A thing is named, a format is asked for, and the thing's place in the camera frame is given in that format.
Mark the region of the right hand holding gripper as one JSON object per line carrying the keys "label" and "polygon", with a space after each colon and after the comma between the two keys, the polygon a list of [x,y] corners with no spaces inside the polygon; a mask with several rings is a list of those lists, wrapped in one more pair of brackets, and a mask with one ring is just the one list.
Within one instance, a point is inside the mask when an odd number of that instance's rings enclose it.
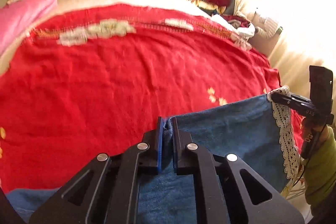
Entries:
{"label": "right hand holding gripper", "polygon": [[302,125],[302,137],[304,139],[312,137],[313,131],[319,133],[319,139],[317,140],[317,143],[314,147],[315,150],[318,150],[329,137],[328,127],[324,123],[316,122],[306,117],[302,120],[301,125]]}

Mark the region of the green right sleeve forearm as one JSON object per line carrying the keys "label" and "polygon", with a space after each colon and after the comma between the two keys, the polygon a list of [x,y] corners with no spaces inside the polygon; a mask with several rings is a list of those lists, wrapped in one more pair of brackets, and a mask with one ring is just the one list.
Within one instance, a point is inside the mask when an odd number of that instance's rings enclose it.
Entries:
{"label": "green right sleeve forearm", "polygon": [[313,216],[322,213],[335,193],[335,139],[331,127],[327,127],[327,132],[326,140],[314,152],[305,168],[305,198]]}

